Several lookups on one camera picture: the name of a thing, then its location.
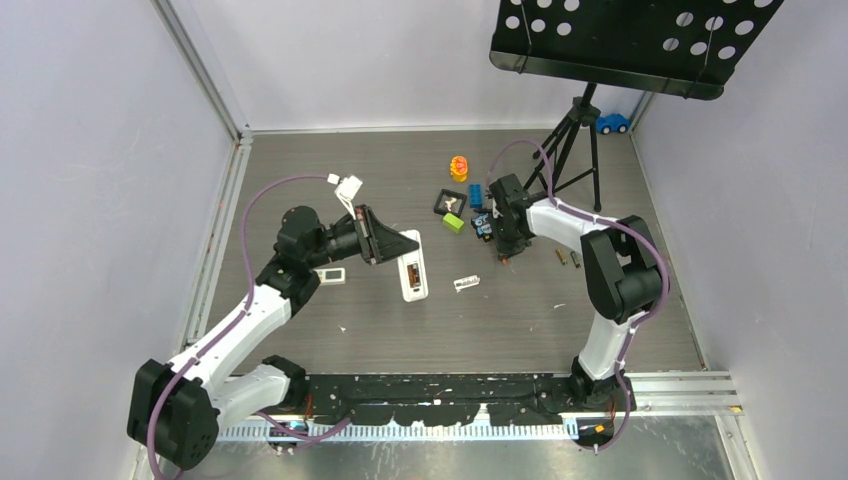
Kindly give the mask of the gold green battery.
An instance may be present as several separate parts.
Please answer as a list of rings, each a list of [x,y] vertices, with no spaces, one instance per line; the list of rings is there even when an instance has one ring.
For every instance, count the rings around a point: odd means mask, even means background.
[[[566,265],[568,263],[567,258],[560,249],[556,249],[555,254],[562,265]]]

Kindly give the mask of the white battery cover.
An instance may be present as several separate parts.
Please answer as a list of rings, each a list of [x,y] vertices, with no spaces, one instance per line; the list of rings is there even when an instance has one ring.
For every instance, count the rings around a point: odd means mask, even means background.
[[[478,275],[470,275],[454,280],[453,287],[457,292],[460,292],[467,288],[478,286],[480,281],[481,279]]]

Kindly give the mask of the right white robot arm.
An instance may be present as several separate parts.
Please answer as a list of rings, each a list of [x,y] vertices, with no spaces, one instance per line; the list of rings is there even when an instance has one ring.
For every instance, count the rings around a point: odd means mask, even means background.
[[[536,237],[581,256],[586,289],[595,310],[589,337],[572,362],[567,388],[574,405],[596,410],[623,380],[624,358],[640,322],[669,292],[662,261],[644,220],[621,220],[577,209],[544,193],[530,194],[514,174],[490,186],[497,254],[506,260]]]

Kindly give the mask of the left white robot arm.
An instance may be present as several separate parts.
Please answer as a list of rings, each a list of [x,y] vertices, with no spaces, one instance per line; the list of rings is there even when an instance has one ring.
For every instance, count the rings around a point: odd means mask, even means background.
[[[313,208],[297,206],[284,213],[273,249],[261,272],[249,274],[245,297],[211,331],[171,360],[150,359],[138,369],[127,434],[146,447],[156,477],[162,460],[195,468],[221,431],[249,416],[270,407],[298,412],[309,388],[300,365],[272,355],[238,378],[233,371],[309,302],[320,268],[349,257],[395,261],[419,253],[421,237],[383,224],[367,205],[328,226]]]

